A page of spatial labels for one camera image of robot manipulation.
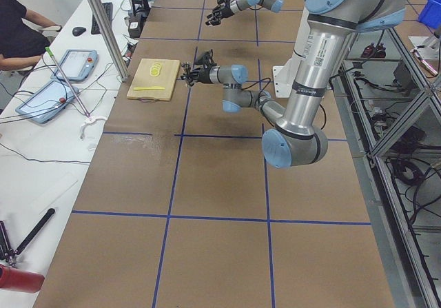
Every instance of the yellow object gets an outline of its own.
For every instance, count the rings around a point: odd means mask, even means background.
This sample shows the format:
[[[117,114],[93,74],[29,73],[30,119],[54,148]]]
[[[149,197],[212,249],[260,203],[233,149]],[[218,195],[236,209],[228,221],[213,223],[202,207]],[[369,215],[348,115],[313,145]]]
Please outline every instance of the yellow object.
[[[136,86],[135,88],[133,88],[134,91],[143,91],[143,90],[165,90],[165,88],[163,86]]]
[[[180,66],[179,60],[141,59],[127,92],[127,98],[170,101]]]

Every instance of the yellow board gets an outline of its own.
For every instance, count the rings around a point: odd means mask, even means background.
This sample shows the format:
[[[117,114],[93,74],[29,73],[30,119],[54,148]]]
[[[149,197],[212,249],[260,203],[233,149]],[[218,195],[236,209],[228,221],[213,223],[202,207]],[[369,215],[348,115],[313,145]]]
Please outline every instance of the yellow board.
[[[180,64],[179,60],[141,59],[127,98],[170,101]]]

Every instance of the brown table surface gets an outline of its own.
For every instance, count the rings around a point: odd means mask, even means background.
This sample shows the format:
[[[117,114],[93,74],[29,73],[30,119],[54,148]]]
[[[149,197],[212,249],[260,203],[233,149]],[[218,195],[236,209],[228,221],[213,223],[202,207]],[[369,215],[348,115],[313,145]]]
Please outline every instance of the brown table surface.
[[[253,83],[291,56],[302,0],[207,27],[215,5],[156,0],[131,77],[142,58],[194,62],[213,49]],[[35,307],[394,307],[331,93],[326,157],[276,170],[260,147],[269,125],[255,110],[224,113],[220,85],[178,80],[170,102],[142,103],[127,100],[130,82]]]

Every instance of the plastic container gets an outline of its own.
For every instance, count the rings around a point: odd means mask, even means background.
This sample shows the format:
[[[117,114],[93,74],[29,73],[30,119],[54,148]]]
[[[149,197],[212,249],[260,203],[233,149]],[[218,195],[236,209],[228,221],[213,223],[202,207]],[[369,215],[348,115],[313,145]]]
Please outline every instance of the plastic container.
[[[418,21],[436,29],[441,24],[441,0],[427,0]]]
[[[44,276],[0,265],[0,289],[35,293],[41,289]]]

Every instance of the metal post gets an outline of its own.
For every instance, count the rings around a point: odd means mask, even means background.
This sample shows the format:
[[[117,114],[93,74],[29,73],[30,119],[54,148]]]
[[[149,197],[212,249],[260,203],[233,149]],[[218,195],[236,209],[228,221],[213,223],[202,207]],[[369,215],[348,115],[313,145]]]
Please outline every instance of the metal post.
[[[110,22],[104,12],[101,0],[88,0],[88,2],[90,8],[92,9],[92,13],[95,16],[96,22],[98,23],[99,30],[103,35],[110,56],[112,57],[115,67],[118,70],[119,76],[121,77],[122,81],[126,81],[128,78],[127,68],[119,51],[118,43],[116,42]]]

